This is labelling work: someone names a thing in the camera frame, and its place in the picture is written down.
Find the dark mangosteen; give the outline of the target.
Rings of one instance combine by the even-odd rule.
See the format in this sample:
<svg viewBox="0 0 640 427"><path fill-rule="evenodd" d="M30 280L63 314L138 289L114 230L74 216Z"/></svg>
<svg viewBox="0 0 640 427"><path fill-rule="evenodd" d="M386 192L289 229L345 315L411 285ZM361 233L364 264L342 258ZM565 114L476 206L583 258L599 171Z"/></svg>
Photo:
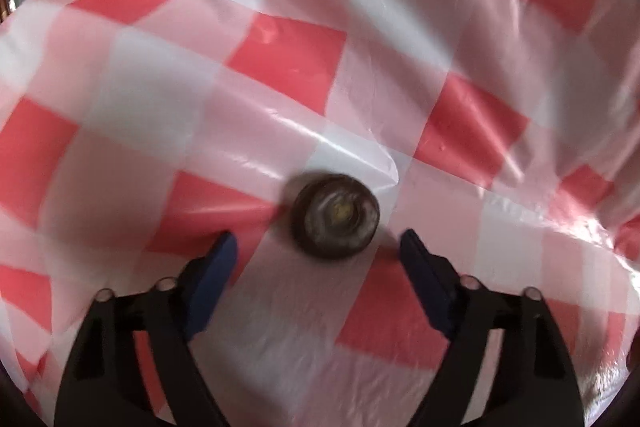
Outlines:
<svg viewBox="0 0 640 427"><path fill-rule="evenodd" d="M342 260L371 244L380 219L380 204L369 187L346 174L325 174L298 193L290 211L290 230L303 253Z"/></svg>

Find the red white checkered tablecloth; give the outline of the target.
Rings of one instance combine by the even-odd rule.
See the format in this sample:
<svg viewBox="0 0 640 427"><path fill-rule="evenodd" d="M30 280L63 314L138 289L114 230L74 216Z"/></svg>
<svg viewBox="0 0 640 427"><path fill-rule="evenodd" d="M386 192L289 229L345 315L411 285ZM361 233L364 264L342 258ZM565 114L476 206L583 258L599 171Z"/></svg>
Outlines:
<svg viewBox="0 0 640 427"><path fill-rule="evenodd" d="M317 176L381 219L294 243ZM235 426L403 426L446 349L393 249L413 229L539 288L588 419L639 325L639 0L26 0L1 26L1 358L52 421L94 294L238 236L196 361Z"/></svg>

